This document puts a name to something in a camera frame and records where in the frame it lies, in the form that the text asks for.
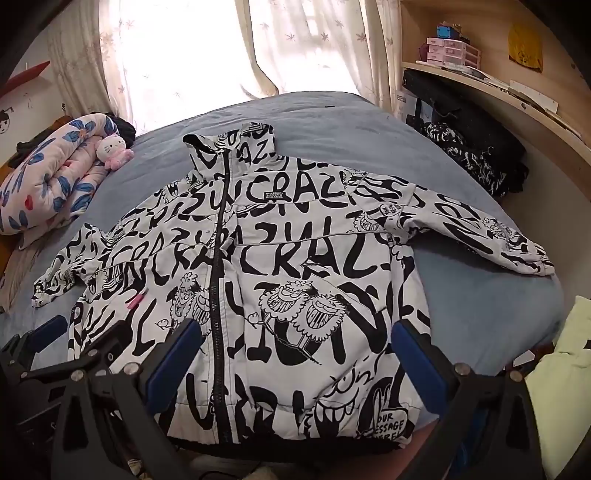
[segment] black and white jacket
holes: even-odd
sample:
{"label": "black and white jacket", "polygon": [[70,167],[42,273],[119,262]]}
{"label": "black and white jacket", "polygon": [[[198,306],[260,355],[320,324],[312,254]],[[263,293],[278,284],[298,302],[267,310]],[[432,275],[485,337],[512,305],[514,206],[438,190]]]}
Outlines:
{"label": "black and white jacket", "polygon": [[82,279],[70,357],[126,319],[134,338],[113,371],[196,319],[206,340],[166,428],[220,444],[218,454],[287,442],[314,456],[323,445],[386,451],[410,441],[423,404],[389,334],[401,318],[430,331],[409,245],[417,233],[435,230],[519,273],[554,272],[542,247],[462,202],[277,154],[270,125],[183,140],[195,170],[109,232],[84,224],[35,282],[33,305]]}

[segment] yellow-green cloth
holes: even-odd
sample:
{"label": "yellow-green cloth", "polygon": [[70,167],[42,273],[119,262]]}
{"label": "yellow-green cloth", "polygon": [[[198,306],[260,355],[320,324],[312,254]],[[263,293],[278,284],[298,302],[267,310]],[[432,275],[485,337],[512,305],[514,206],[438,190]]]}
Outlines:
{"label": "yellow-green cloth", "polygon": [[548,480],[562,471],[591,426],[589,339],[591,301],[576,297],[554,353],[544,356],[526,379]]}

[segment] plush toy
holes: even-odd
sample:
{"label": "plush toy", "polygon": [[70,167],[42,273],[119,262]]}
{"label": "plush toy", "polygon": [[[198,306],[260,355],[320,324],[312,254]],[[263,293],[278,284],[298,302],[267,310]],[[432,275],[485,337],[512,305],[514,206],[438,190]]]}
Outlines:
{"label": "plush toy", "polygon": [[96,156],[105,163],[107,170],[115,171],[131,160],[134,153],[125,149],[125,140],[119,135],[109,135],[99,143]]}

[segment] metal bolt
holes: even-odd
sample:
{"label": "metal bolt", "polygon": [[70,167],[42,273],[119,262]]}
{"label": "metal bolt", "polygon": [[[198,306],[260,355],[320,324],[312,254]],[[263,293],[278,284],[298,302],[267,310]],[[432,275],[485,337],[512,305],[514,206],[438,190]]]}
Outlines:
{"label": "metal bolt", "polygon": [[139,365],[135,362],[129,362],[123,367],[123,372],[125,375],[135,375],[139,372]]}
{"label": "metal bolt", "polygon": [[453,366],[453,369],[454,369],[454,370],[456,371],[456,373],[457,373],[458,375],[460,375],[461,377],[465,377],[465,376],[469,375],[469,374],[470,374],[470,371],[471,371],[471,370],[470,370],[470,365],[468,365],[468,364],[465,364],[465,363],[462,363],[462,362],[460,362],[460,363],[458,363],[458,364],[455,364],[455,365]]}
{"label": "metal bolt", "polygon": [[509,372],[509,378],[513,380],[513,382],[521,382],[523,380],[523,375],[521,375],[521,372],[518,372],[517,370],[511,370]]}
{"label": "metal bolt", "polygon": [[82,370],[74,370],[72,372],[72,374],[70,375],[70,378],[74,382],[79,382],[80,380],[82,380],[84,378],[84,372]]}

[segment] black zipper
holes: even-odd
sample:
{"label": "black zipper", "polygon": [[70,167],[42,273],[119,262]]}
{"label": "black zipper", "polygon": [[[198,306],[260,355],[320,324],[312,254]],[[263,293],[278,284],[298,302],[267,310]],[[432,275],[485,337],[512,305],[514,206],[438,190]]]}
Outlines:
{"label": "black zipper", "polygon": [[228,152],[223,152],[223,166],[226,176],[223,181],[222,199],[217,214],[212,274],[209,281],[209,310],[213,339],[213,408],[216,416],[217,438],[219,443],[232,443],[230,418],[228,417],[228,409],[224,398],[224,350],[219,295],[220,272],[222,270],[220,244],[222,240],[223,214],[226,209],[226,199],[228,196],[228,188],[230,186],[230,165],[228,155]]}

